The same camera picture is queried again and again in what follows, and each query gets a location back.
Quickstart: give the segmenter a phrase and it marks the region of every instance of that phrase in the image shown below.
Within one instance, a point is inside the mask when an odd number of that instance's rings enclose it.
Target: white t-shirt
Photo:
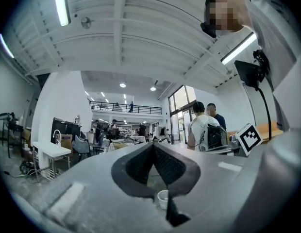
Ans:
[[[202,135],[204,135],[208,124],[211,124],[212,126],[219,126],[218,121],[208,115],[201,115],[196,117],[189,125],[189,132],[191,129],[191,132],[194,135],[195,138],[195,150],[199,150],[198,143],[201,141]]]

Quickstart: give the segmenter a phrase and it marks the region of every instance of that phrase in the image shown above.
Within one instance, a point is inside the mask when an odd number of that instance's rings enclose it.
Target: ceiling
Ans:
[[[103,93],[105,97],[102,96],[101,92],[88,92],[89,94],[89,100],[93,98],[94,101],[97,102],[106,102],[105,99],[109,101],[109,103],[119,103],[119,104],[125,104],[125,101],[127,101],[127,104],[129,105],[131,101],[134,100],[134,97],[132,95],[127,95],[126,98],[124,98],[124,94],[117,94],[117,93]]]
[[[131,96],[142,95],[156,98],[170,84],[170,82],[167,81],[156,80],[138,75],[102,71],[82,71],[82,79],[87,92],[95,92],[99,94],[101,92],[108,92],[119,94],[121,96],[126,94]],[[121,83],[126,84],[126,87],[120,87]],[[156,91],[151,91],[151,87],[153,86],[156,87]]]
[[[101,121],[100,119],[108,122],[109,116],[93,114],[92,120],[94,121],[99,120],[99,123],[104,123],[104,121]],[[124,116],[113,116],[113,119],[117,120],[117,124],[124,124],[124,120],[126,120],[128,124],[130,123],[137,124],[145,121],[146,121],[145,124],[153,124],[159,121],[158,119],[141,119],[141,118],[124,117]]]
[[[205,0],[67,0],[71,23],[61,27],[55,0],[24,0],[2,32],[29,79],[81,70],[89,92],[160,96],[171,83],[210,93],[237,74],[220,59],[250,31],[212,39],[200,29]],[[81,25],[83,17],[91,27]],[[252,43],[238,55],[253,60]],[[150,87],[158,80],[157,91]]]

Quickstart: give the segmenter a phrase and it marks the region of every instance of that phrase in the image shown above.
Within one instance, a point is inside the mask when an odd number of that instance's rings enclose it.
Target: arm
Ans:
[[[226,130],[226,122],[225,122],[225,118],[223,118],[223,128],[224,128],[224,130]]]
[[[187,149],[195,150],[195,143],[196,142],[195,142],[194,134],[191,131],[190,125],[188,126],[188,132],[189,132],[189,135],[188,135]]]

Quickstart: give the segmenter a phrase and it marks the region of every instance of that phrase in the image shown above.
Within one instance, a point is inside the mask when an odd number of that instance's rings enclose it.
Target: dark shirt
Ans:
[[[220,126],[222,126],[224,130],[226,130],[225,119],[220,114],[217,114],[214,118],[218,121]]]

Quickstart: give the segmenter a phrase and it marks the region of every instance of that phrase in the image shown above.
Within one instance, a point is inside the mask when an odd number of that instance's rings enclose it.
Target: white table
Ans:
[[[54,178],[56,178],[54,160],[60,156],[67,156],[68,168],[70,168],[69,155],[71,154],[71,150],[58,146],[52,142],[33,142],[33,146],[38,149],[38,163],[40,170],[49,168],[49,160],[51,160],[53,175]]]
[[[138,140],[139,142],[146,143],[145,136],[132,135],[130,136],[133,140]]]

